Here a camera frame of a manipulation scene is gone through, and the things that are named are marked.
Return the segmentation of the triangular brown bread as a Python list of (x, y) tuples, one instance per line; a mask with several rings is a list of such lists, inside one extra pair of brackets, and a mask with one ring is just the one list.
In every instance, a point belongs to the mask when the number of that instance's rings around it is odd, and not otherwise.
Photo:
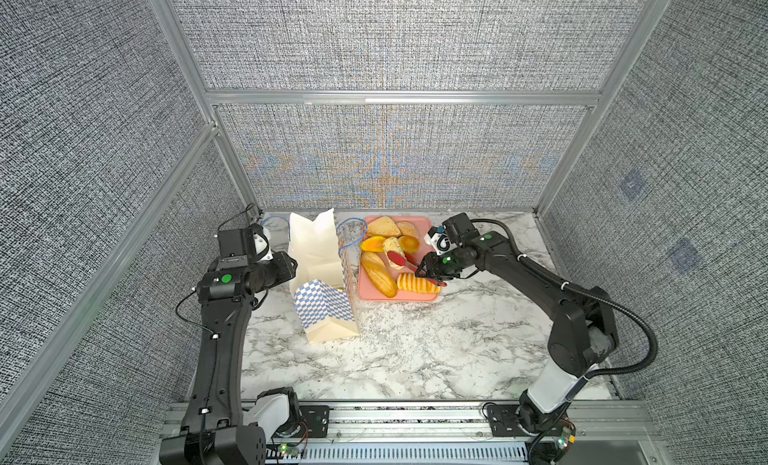
[(380, 216), (367, 225), (369, 236), (398, 237), (402, 234), (396, 222), (389, 216)]

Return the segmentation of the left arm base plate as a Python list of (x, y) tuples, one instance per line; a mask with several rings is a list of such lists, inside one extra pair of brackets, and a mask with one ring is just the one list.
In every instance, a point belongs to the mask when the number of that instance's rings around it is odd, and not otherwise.
[(281, 426), (272, 438), (298, 442), (303, 438), (326, 438), (330, 424), (330, 407), (326, 405), (301, 405), (300, 420)]

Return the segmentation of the pale seeded bread roll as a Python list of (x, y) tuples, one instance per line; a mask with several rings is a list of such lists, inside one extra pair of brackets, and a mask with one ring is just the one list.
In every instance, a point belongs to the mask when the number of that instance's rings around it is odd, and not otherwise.
[(382, 243), (382, 248), (389, 265), (393, 269), (401, 270), (406, 266), (405, 252), (397, 237), (386, 238)]

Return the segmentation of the red kitchen tongs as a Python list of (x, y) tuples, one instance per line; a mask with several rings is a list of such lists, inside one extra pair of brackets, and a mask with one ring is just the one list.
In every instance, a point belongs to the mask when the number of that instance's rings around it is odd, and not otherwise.
[[(417, 270), (417, 266), (411, 261), (409, 261), (405, 255), (401, 255), (395, 251), (388, 251), (386, 253), (386, 256), (388, 260), (391, 261), (393, 264), (405, 267), (413, 272), (416, 272)], [(428, 278), (428, 281), (436, 286), (440, 286), (440, 287), (446, 286), (445, 282), (435, 280), (432, 278)]]

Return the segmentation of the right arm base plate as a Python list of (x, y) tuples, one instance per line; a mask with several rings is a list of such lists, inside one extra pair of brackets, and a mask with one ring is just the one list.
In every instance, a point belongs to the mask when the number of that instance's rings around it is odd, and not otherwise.
[(569, 403), (551, 413), (540, 413), (533, 406), (521, 407), (517, 402), (500, 404), (485, 402), (481, 415), (486, 419), (494, 437), (531, 437), (545, 432), (546, 436), (574, 435), (576, 426), (568, 417)]

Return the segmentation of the lower ridged yellow bread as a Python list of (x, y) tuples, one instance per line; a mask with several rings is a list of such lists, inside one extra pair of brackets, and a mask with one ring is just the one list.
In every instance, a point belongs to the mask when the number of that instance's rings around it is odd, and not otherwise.
[(438, 295), (441, 291), (440, 286), (412, 273), (401, 273), (397, 278), (397, 286), (402, 291), (422, 295)]

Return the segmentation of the small round golden bun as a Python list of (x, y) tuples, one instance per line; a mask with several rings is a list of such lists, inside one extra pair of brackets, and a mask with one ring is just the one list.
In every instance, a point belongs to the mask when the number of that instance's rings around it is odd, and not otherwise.
[(398, 242), (402, 250), (407, 254), (415, 254), (420, 248), (420, 241), (418, 238), (410, 235), (402, 235), (398, 238)]

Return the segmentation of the long brown baguette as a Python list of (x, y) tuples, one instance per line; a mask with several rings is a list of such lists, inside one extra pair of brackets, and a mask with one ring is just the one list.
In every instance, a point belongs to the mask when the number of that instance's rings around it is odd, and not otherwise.
[(391, 277), (384, 261), (374, 252), (363, 252), (360, 264), (374, 287), (387, 298), (394, 298), (398, 286)]

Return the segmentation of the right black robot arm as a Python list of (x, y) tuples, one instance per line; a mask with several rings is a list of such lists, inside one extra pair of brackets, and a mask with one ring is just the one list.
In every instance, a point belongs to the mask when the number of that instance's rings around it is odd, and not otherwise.
[(570, 283), (518, 247), (509, 227), (465, 213), (433, 225), (424, 236), (433, 247), (416, 274), (437, 282), (462, 277), (471, 268), (489, 273), (522, 293), (551, 322), (548, 361), (520, 396), (517, 409), (525, 433), (543, 433), (565, 416), (569, 403), (618, 347), (615, 316), (600, 288), (572, 291)]

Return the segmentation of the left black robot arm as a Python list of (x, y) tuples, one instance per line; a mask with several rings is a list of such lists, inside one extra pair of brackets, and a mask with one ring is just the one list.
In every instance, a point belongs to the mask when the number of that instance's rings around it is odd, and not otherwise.
[(271, 250), (259, 224), (217, 232), (219, 255), (193, 294), (201, 330), (197, 370), (177, 436), (161, 441), (162, 464), (264, 464), (269, 432), (245, 422), (240, 392), (247, 325), (259, 293), (295, 278), (298, 263)]

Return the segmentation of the orange oval bread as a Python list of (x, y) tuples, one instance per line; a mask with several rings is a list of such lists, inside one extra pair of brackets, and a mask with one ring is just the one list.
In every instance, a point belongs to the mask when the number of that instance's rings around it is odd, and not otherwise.
[(368, 237), (361, 243), (361, 250), (363, 252), (384, 253), (386, 240), (387, 237), (380, 235)]

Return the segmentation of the pale bread at tray back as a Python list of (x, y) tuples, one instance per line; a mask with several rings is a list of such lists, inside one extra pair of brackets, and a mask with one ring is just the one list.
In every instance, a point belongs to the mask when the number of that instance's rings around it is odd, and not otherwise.
[(398, 221), (396, 223), (401, 236), (410, 236), (416, 239), (420, 238), (420, 233), (415, 224), (410, 221)]

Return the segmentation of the pink plastic tray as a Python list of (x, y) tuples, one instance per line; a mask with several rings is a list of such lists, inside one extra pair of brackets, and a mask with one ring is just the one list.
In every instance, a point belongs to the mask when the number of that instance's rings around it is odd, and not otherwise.
[(367, 216), (360, 245), (358, 296), (362, 300), (433, 302), (441, 285), (415, 275), (421, 260), (435, 250), (431, 221), (420, 216)]

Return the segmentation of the blue checkered paper bag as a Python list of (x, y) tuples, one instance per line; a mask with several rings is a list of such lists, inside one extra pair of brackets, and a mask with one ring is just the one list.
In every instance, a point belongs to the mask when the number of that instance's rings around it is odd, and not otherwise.
[(272, 214), (261, 225), (267, 227), (274, 220), (286, 224), (288, 254), (298, 262), (289, 291), (307, 340), (319, 344), (357, 337), (348, 252), (365, 238), (366, 222), (359, 217), (337, 222), (335, 211), (329, 209), (313, 219), (297, 213)]

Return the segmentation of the aluminium front rail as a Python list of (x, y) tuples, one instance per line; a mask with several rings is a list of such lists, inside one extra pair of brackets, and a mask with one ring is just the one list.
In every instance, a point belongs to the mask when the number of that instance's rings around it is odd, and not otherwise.
[[(310, 400), (330, 407), (326, 438), (271, 439), (270, 464), (527, 464), (531, 437), (494, 437), (485, 402)], [(564, 464), (670, 464), (666, 440), (639, 401), (576, 400), (574, 435), (547, 436), (565, 448)]]

